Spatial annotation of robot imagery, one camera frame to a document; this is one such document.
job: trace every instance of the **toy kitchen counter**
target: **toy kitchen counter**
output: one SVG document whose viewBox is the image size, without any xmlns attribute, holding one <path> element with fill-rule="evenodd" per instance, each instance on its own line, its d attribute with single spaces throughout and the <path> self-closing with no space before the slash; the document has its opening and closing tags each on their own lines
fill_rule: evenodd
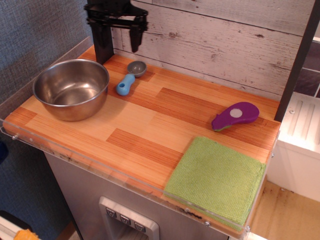
<svg viewBox="0 0 320 240">
<path fill-rule="evenodd" d="M 93 47 L 79 58 L 95 60 Z M 45 152 L 85 240 L 122 239 L 127 228 L 150 240 L 247 239 L 279 103 L 152 65 L 121 96 L 130 62 L 104 64 L 108 94 L 94 116 L 57 120 L 32 96 L 3 128 Z M 257 106 L 258 118 L 213 131 L 239 102 Z"/>
</svg>

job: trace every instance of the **whitewashed wood wall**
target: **whitewashed wood wall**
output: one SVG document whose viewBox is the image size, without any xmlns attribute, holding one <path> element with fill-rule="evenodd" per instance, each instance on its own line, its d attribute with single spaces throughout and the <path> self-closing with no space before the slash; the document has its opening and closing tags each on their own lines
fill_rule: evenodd
<svg viewBox="0 0 320 240">
<path fill-rule="evenodd" d="M 131 53 L 113 29 L 116 54 L 280 100 L 315 0 L 140 0 L 148 31 Z"/>
</svg>

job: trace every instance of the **stainless steel bowl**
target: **stainless steel bowl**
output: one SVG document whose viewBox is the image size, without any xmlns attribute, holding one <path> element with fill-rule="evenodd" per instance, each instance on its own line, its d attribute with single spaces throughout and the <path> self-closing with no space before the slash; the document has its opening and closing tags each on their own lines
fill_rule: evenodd
<svg viewBox="0 0 320 240">
<path fill-rule="evenodd" d="M 73 59 L 44 70 L 33 83 L 34 96 L 53 116 L 80 121 L 97 113 L 107 97 L 109 73 L 101 64 Z"/>
</svg>

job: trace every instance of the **green dish towel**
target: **green dish towel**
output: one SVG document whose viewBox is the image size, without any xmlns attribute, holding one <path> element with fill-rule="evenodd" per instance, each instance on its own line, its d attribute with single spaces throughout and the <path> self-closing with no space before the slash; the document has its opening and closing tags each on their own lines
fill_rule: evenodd
<svg viewBox="0 0 320 240">
<path fill-rule="evenodd" d="M 265 168 L 266 165 L 256 159 L 208 138 L 197 137 L 183 155 L 164 190 L 243 226 Z M 200 212 L 213 217 L 205 211 Z M 225 220 L 213 218 L 237 231 L 241 230 Z"/>
</svg>

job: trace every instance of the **orange object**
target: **orange object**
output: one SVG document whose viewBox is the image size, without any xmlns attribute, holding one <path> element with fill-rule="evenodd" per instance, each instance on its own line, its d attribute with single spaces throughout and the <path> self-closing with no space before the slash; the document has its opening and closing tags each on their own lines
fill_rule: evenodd
<svg viewBox="0 0 320 240">
<path fill-rule="evenodd" d="M 13 240 L 39 240 L 39 238 L 35 233 L 27 229 L 18 231 Z"/>
</svg>

